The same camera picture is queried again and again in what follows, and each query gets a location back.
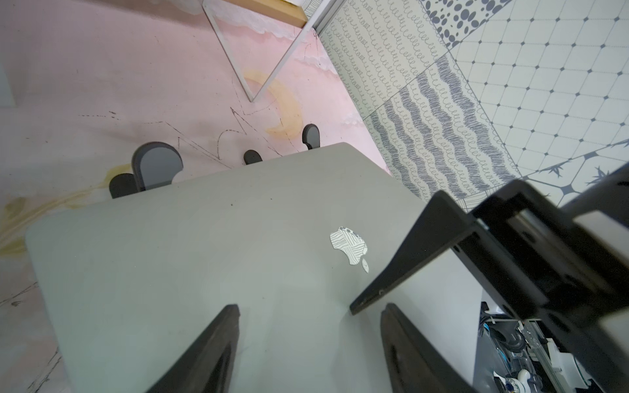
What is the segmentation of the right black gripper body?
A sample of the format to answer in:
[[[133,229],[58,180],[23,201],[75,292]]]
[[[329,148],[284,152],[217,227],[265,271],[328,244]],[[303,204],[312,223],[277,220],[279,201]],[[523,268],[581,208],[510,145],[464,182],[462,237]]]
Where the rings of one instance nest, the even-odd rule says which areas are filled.
[[[628,168],[564,206],[514,180],[455,246],[499,306],[540,319],[606,392],[628,389]]]

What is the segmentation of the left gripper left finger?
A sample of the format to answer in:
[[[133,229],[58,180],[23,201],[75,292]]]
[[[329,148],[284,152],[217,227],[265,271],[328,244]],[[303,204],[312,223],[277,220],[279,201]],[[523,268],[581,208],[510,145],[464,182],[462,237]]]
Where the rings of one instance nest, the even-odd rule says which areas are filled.
[[[148,391],[229,391],[240,333],[239,319],[238,306],[224,307]]]

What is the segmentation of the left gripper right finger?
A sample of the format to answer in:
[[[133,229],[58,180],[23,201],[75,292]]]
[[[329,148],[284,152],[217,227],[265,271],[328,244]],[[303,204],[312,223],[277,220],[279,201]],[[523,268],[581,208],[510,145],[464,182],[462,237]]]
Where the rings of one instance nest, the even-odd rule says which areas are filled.
[[[380,328],[392,391],[474,391],[395,304],[386,305]]]

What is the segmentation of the silver laptop computer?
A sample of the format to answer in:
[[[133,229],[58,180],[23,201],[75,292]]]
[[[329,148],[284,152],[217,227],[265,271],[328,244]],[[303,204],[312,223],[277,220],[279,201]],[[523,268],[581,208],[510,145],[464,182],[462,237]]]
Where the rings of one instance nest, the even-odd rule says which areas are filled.
[[[26,248],[75,392],[147,391],[227,305],[233,392],[388,392],[397,305],[471,382],[482,288],[446,252],[360,314],[424,202],[339,143],[64,211]]]

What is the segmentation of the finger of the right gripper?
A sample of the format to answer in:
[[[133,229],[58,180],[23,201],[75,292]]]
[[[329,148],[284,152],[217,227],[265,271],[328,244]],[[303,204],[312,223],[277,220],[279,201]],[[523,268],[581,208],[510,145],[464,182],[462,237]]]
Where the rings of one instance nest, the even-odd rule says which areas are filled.
[[[359,314],[446,250],[471,236],[474,220],[444,191],[434,194],[386,268],[350,305]]]

